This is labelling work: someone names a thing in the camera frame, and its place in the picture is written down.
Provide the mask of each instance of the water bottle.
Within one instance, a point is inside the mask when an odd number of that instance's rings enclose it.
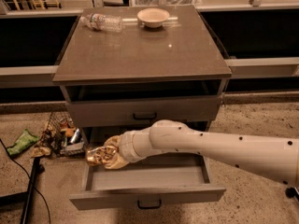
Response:
[[[82,17],[81,21],[96,31],[120,32],[122,30],[121,17],[93,13]]]

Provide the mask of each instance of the bowl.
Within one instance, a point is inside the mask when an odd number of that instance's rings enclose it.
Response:
[[[168,11],[159,8],[147,8],[138,12],[137,17],[149,28],[162,26],[169,18]]]

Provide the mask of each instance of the speckled floor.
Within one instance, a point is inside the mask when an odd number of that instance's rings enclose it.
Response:
[[[211,132],[299,137],[299,93],[226,95],[225,103],[210,127]],[[23,129],[40,135],[50,113],[0,116],[0,137],[9,146]],[[28,172],[31,150],[16,161]],[[27,176],[0,152],[0,195],[26,190]],[[79,211],[69,195],[82,187],[83,160],[43,159],[45,172],[37,188],[44,194],[51,223],[290,223],[299,220],[299,202],[285,196],[285,186],[251,175],[217,161],[210,161],[213,183],[226,192],[217,203],[163,205],[157,210],[136,208]],[[0,223],[20,223],[21,204],[0,208]],[[35,193],[30,223],[49,223],[46,206]]]

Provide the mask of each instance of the black cable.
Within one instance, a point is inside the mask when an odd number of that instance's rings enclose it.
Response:
[[[4,145],[4,143],[2,142],[2,139],[1,139],[1,138],[0,138],[0,143],[1,143],[1,145],[3,146],[4,150],[6,151],[8,157],[10,158],[10,160],[13,161],[14,163],[16,163],[19,167],[21,167],[21,168],[23,169],[23,171],[27,174],[28,178],[30,179],[30,176],[29,176],[27,170],[26,170],[23,166],[21,166],[18,162],[14,161],[14,160],[10,157],[10,154],[8,153],[7,148],[6,148],[6,146]],[[47,208],[48,219],[49,219],[49,224],[50,224],[50,210],[49,210],[49,207],[48,207],[48,203],[47,203],[47,201],[46,201],[44,195],[41,194],[41,192],[40,192],[36,187],[35,187],[35,191],[36,191],[36,192],[42,197],[42,199],[44,200],[44,203],[45,203],[46,208]]]

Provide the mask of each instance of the gray tabletop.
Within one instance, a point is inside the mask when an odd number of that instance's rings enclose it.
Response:
[[[137,21],[145,7],[102,7],[91,13],[121,16],[120,33],[92,31],[79,23],[54,82],[122,83],[226,78],[231,71],[193,6],[163,7],[170,19],[150,29]]]

